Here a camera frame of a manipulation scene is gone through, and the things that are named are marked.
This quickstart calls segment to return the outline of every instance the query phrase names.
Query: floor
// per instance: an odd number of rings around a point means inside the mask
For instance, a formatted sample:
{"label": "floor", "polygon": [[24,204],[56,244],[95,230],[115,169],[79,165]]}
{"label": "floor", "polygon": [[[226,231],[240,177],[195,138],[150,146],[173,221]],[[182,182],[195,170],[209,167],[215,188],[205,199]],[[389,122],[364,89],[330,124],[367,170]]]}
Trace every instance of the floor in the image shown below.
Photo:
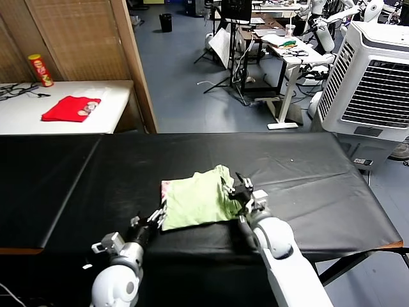
{"label": "floor", "polygon": [[[161,33],[158,15],[169,12],[173,14],[173,32]],[[161,133],[268,132],[266,125],[273,121],[266,106],[243,107],[224,89],[203,95],[210,84],[197,85],[201,81],[217,83],[227,76],[211,61],[193,64],[203,52],[205,34],[212,30],[210,22],[186,16],[183,7],[175,4],[151,6],[137,14],[145,20],[135,29],[135,36]],[[260,80],[268,73],[274,85],[280,65],[279,60],[267,56],[259,67],[250,65],[250,75]],[[294,102],[304,96],[298,90],[296,95],[299,98]],[[297,104],[307,108],[308,102],[305,98]],[[308,131],[311,121],[305,110],[303,119],[303,127],[288,131]],[[395,161],[387,161],[370,179],[371,189],[405,241],[409,240],[408,182],[409,168]],[[318,264],[318,270],[331,263]],[[408,289],[409,271],[401,257],[382,252],[325,287],[335,307],[408,306]]]}

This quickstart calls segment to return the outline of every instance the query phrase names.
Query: wooden wall panel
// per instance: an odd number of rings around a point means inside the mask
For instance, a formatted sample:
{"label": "wooden wall panel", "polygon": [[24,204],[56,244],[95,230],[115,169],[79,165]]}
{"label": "wooden wall panel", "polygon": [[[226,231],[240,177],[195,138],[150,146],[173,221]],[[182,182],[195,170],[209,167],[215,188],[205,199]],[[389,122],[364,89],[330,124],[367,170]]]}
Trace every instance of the wooden wall panel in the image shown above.
{"label": "wooden wall panel", "polygon": [[23,60],[10,33],[0,18],[0,83],[34,81],[30,67]]}
{"label": "wooden wall panel", "polygon": [[135,40],[134,30],[132,28],[130,17],[125,0],[111,0],[112,11],[116,19],[118,31],[121,38],[125,57],[132,80],[139,108],[142,112],[144,124],[150,133],[157,133],[157,123],[151,103],[151,97],[143,72],[141,58]]}
{"label": "wooden wall panel", "polygon": [[26,0],[67,81],[130,79],[109,0]]}
{"label": "wooden wall panel", "polygon": [[51,77],[55,81],[62,81],[61,74],[31,17],[25,1],[1,0],[0,12],[3,13],[4,23],[27,64],[29,65],[27,57],[30,54],[39,53],[42,55]]}

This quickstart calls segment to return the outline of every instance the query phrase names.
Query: air cooler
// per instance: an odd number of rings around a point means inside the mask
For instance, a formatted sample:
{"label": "air cooler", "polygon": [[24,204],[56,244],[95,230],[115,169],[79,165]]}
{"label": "air cooler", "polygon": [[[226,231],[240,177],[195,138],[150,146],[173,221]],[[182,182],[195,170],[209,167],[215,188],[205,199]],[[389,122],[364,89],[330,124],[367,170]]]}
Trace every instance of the air cooler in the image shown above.
{"label": "air cooler", "polygon": [[352,22],[312,130],[335,132],[360,169],[373,169],[409,136],[409,28]]}

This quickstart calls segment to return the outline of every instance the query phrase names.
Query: black tablecloth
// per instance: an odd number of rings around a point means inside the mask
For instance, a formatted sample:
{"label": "black tablecloth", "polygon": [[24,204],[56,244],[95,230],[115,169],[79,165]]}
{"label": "black tablecloth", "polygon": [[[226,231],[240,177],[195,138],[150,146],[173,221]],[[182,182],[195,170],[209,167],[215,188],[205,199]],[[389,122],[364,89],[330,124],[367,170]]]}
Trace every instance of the black tablecloth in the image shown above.
{"label": "black tablecloth", "polygon": [[[1,141],[12,150],[1,153],[3,245],[43,245],[96,139]],[[2,256],[3,279],[21,295],[42,296],[56,306],[89,306],[92,282],[107,265],[98,258],[103,254],[90,256],[91,244],[106,233],[125,232],[139,211],[151,214],[161,180],[218,164],[250,176],[269,194],[270,209],[292,226],[312,261],[401,240],[331,134],[112,135],[101,137],[44,252],[29,262]],[[82,269],[87,262],[94,266]],[[235,221],[160,234],[143,267],[138,307],[274,306],[261,257],[246,247]]]}
{"label": "black tablecloth", "polygon": [[[268,193],[271,211],[291,225],[312,261],[401,240],[331,134],[139,134],[102,138],[46,250],[89,251],[106,233],[124,232],[139,211],[151,214],[161,180],[190,177],[218,164],[250,176],[256,189]],[[146,259],[259,259],[244,246],[230,221],[163,233]]]}
{"label": "black tablecloth", "polygon": [[0,248],[43,248],[99,136],[0,137]]}

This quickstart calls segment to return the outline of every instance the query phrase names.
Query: vent grille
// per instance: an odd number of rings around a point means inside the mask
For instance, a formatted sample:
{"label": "vent grille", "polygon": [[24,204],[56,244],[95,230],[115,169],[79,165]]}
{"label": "vent grille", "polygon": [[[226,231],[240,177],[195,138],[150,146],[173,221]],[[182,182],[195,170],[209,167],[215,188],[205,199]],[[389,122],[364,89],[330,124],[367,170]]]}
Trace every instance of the vent grille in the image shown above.
{"label": "vent grille", "polygon": [[325,119],[331,107],[332,101],[334,101],[335,95],[337,94],[341,82],[344,79],[345,73],[352,61],[353,53],[354,50],[352,46],[348,42],[345,42],[343,49],[338,54],[336,64],[332,69],[331,78],[327,82],[320,105],[318,107],[322,120]]}
{"label": "vent grille", "polygon": [[372,60],[343,120],[383,127],[409,127],[409,65]]}

